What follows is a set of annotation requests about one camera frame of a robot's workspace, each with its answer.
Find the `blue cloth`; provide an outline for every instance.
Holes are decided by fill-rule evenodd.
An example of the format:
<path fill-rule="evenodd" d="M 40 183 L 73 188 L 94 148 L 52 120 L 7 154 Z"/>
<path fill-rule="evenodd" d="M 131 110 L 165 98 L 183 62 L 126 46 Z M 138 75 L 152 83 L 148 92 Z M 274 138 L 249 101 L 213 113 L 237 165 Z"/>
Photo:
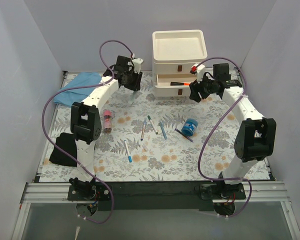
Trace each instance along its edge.
<path fill-rule="evenodd" d="M 81 72 L 61 90 L 73 87 L 96 85 L 99 84 L 100 81 L 101 76 L 97 72 Z M 89 87 L 65 91 L 55 96 L 53 102 L 71 107 L 74 102 L 82 102 L 82 100 L 91 94 L 94 89 L 94 87 Z"/>

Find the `floral tablecloth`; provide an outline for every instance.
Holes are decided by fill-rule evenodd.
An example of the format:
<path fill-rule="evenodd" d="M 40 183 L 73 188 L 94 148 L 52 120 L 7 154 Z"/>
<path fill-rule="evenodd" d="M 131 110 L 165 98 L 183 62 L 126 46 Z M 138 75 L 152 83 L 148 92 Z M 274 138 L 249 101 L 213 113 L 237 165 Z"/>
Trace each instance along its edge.
<path fill-rule="evenodd" d="M 64 85 L 76 74 L 68 74 Z M 112 112 L 112 132 L 102 133 L 96 141 L 94 171 L 104 181 L 191 181 L 203 179 L 197 169 L 198 156 L 210 130 L 229 107 L 218 96 L 211 95 L 200 103 L 187 97 L 155 97 L 152 73 L 143 72 L 141 91 L 121 87 L 104 105 L 104 110 Z M 62 132 L 70 133 L 71 109 L 57 106 L 57 114 L 52 126 L 51 138 Z M 144 140 L 141 141 L 143 121 L 150 115 L 158 125 L 156 135 L 148 121 Z M 181 130 L 187 118 L 198 121 L 198 128 L 190 142 L 175 128 Z M 163 121 L 167 140 L 159 127 Z M 202 172 L 217 178 L 226 169 L 235 155 L 234 140 L 239 124 L 233 114 L 229 114 L 217 128 L 207 144 L 201 161 Z M 128 141 L 132 163 L 129 163 L 124 146 Z M 68 182 L 75 176 L 75 168 L 53 164 L 49 157 L 53 146 L 48 145 L 42 163 L 40 182 Z M 246 175 L 251 180 L 267 180 L 269 174 L 264 161 L 256 164 Z"/>

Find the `table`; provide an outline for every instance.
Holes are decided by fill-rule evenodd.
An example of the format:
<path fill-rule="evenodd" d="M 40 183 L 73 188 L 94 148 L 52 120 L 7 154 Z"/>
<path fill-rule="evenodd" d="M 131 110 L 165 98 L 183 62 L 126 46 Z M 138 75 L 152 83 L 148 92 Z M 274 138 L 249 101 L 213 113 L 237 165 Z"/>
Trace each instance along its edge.
<path fill-rule="evenodd" d="M 68 74 L 63 86 L 77 74 Z M 144 71 L 141 90 L 133 93 L 121 87 L 104 105 L 112 112 L 112 132 L 102 133 L 96 141 L 94 171 L 106 182 L 119 181 L 194 181 L 203 178 L 198 173 L 198 156 L 210 130 L 229 107 L 215 95 L 196 103 L 188 97 L 155 97 L 152 72 Z M 70 133 L 69 107 L 58 105 L 50 136 L 55 141 L 62 132 Z M 144 140 L 141 130 L 145 117 L 150 115 L 158 125 L 156 135 L 148 121 Z M 187 118 L 198 121 L 198 128 L 190 142 L 174 129 L 181 130 Z M 159 127 L 163 121 L 167 140 Z M 235 155 L 234 140 L 239 123 L 229 114 L 209 140 L 201 161 L 206 176 L 217 178 Z M 124 140 L 128 141 L 132 163 L 129 163 Z M 53 146 L 49 143 L 41 163 L 39 182 L 68 182 L 75 176 L 76 168 L 53 164 L 49 157 Z M 251 180 L 268 180 L 264 161 L 258 162 L 246 175 Z"/>

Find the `pink bottle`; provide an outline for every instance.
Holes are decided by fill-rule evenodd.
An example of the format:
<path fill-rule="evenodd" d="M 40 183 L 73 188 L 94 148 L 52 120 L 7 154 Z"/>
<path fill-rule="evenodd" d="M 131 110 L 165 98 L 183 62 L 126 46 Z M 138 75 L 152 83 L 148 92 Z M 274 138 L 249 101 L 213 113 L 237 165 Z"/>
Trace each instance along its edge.
<path fill-rule="evenodd" d="M 106 134 L 109 134 L 109 133 L 111 133 L 111 130 L 112 130 L 112 123 L 111 123 L 112 113 L 111 113 L 111 111 L 105 110 L 103 113 L 103 117 L 104 117 L 103 132 L 105 132 Z"/>

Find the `blue cup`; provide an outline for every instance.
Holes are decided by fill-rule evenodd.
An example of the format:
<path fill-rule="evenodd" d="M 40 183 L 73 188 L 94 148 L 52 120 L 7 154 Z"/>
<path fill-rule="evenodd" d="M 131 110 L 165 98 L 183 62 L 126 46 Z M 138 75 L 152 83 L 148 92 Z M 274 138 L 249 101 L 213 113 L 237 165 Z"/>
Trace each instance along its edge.
<path fill-rule="evenodd" d="M 193 118 L 188 118 L 185 121 L 185 123 L 181 129 L 181 132 L 184 135 L 191 137 L 195 134 L 197 127 L 198 127 L 198 122 L 196 120 L 194 120 Z"/>

